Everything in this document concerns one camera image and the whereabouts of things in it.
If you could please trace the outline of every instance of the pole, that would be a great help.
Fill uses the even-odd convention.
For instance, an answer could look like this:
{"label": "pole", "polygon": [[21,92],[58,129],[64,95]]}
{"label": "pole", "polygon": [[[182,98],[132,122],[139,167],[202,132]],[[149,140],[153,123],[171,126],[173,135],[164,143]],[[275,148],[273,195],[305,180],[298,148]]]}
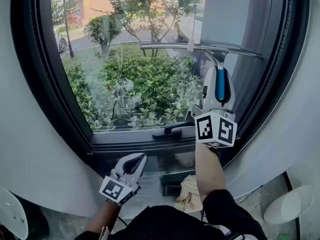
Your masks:
{"label": "pole", "polygon": [[65,32],[66,32],[66,38],[68,40],[68,46],[69,46],[69,53],[70,57],[74,58],[74,51],[72,50],[71,43],[70,43],[70,36],[69,36],[69,29],[68,29],[68,20],[67,20],[67,13],[66,13],[66,0],[63,0],[63,15],[64,15],[64,24],[65,24]]}

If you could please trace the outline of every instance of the window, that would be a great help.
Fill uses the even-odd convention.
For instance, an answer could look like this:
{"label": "window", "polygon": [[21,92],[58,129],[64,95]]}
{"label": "window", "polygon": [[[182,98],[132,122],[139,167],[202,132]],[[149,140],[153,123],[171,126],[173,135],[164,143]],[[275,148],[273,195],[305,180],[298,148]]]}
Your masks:
{"label": "window", "polygon": [[[189,52],[187,43],[233,46],[263,58],[225,58],[238,123],[235,147],[221,151],[225,166],[257,132],[250,128],[266,111],[264,101],[282,93],[274,84],[287,84],[285,74],[293,73],[292,66],[287,69],[290,47],[300,46],[289,42],[298,30],[296,41],[303,39],[305,1],[12,0],[23,10],[11,17],[11,26],[34,96],[86,163],[98,171],[100,159],[111,165],[126,154],[147,152],[161,170],[183,171],[194,166],[193,155],[184,154],[195,146],[194,126],[185,116],[216,66],[203,49]],[[23,19],[23,31],[17,19]],[[166,46],[141,49],[145,42]]]}

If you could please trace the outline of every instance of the window frame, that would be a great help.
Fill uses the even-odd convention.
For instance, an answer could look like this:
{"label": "window frame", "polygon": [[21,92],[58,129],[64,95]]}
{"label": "window frame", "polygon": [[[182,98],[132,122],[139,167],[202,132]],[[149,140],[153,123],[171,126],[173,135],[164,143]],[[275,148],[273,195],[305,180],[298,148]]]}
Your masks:
{"label": "window frame", "polygon": [[[51,20],[50,0],[11,1],[13,5],[11,6],[11,30],[14,46],[30,89],[56,131],[71,149],[97,173],[102,176],[108,173],[109,169],[106,171],[104,167],[105,162],[102,161],[106,157],[110,158],[110,156],[120,158],[134,152],[146,152],[150,156],[158,156],[167,152],[183,153],[194,150],[195,128],[193,126],[182,127],[181,140],[154,140],[151,133],[159,131],[159,129],[93,133],[75,99],[56,47]],[[277,6],[279,6],[279,1],[271,0],[270,15],[274,15],[275,17],[278,15],[276,12],[280,10]],[[285,82],[285,86],[287,86],[290,80],[287,79],[288,76],[292,76],[294,73],[294,65],[296,65],[295,62],[298,61],[300,53],[298,54],[296,50],[291,50],[294,57],[288,59],[290,53],[287,52],[287,48],[289,47],[289,43],[293,42],[293,40],[290,40],[290,33],[294,31],[292,30],[294,22],[297,23],[299,19],[293,17],[290,21],[286,22],[287,14],[294,13],[293,10],[296,9],[296,6],[291,9],[290,12],[287,6],[284,6],[283,10],[280,11],[282,15],[279,18],[281,24],[278,27],[275,28],[271,24],[267,26],[266,33],[275,34],[275,31],[277,33],[277,45],[272,45],[272,47],[278,47],[281,44],[282,49],[272,49],[270,58],[265,61],[267,63],[266,67],[269,67],[265,72],[265,79],[261,82],[259,81],[258,90],[254,94],[255,99],[251,101],[250,107],[245,109],[245,114],[239,122],[240,129],[242,130],[241,138],[236,140],[234,147],[221,149],[222,156],[220,161],[222,167],[227,166],[252,140],[252,136],[257,134],[261,129],[260,126],[264,124],[264,118],[270,114],[270,111],[263,105],[264,101],[268,99],[272,104],[272,100],[270,100],[272,88],[274,88],[276,80],[281,79],[277,78],[279,69],[288,68],[284,70],[287,72],[287,75],[281,76],[282,79],[286,79],[287,81]],[[300,10],[306,11],[306,5],[300,8]],[[21,19],[23,19],[22,30],[18,27],[21,25]],[[284,33],[283,27],[286,23],[289,26],[288,31]],[[300,46],[297,49],[302,49],[303,44],[301,44],[301,40],[304,40],[307,27],[304,26],[301,31],[305,31],[305,33],[302,32],[300,35],[298,40]],[[270,48],[270,40],[268,39],[266,42],[265,47]],[[283,91],[285,89],[277,90],[276,95],[273,91],[272,95],[275,101],[279,102]]]}

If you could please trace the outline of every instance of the tiled floor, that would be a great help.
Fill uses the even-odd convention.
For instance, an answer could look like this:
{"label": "tiled floor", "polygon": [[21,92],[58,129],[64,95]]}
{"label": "tiled floor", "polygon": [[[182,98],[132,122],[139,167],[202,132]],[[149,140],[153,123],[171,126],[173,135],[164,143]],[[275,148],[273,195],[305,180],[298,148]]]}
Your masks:
{"label": "tiled floor", "polygon": [[[286,239],[295,240],[296,225],[294,221],[281,225],[270,225],[264,222],[263,212],[268,205],[288,191],[282,176],[278,176],[266,185],[262,186],[250,196],[249,194],[236,199],[240,206],[246,209],[262,226],[268,239]],[[42,208],[50,227],[50,236],[45,240],[70,240],[84,231],[86,223],[89,221],[87,217],[75,216],[66,213],[53,211]],[[191,214],[197,218],[201,218],[200,212]],[[118,219],[116,221],[113,232],[124,229],[126,226]]]}

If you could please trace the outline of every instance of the person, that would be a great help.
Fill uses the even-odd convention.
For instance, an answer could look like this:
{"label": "person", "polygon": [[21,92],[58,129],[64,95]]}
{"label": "person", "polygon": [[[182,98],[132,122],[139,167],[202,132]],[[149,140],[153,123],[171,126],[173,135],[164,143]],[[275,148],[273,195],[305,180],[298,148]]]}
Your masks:
{"label": "person", "polygon": [[209,224],[162,205],[147,207],[125,229],[109,234],[121,207],[107,200],[75,240],[267,239],[260,224],[227,191],[218,156],[200,143],[195,147],[195,175]]}

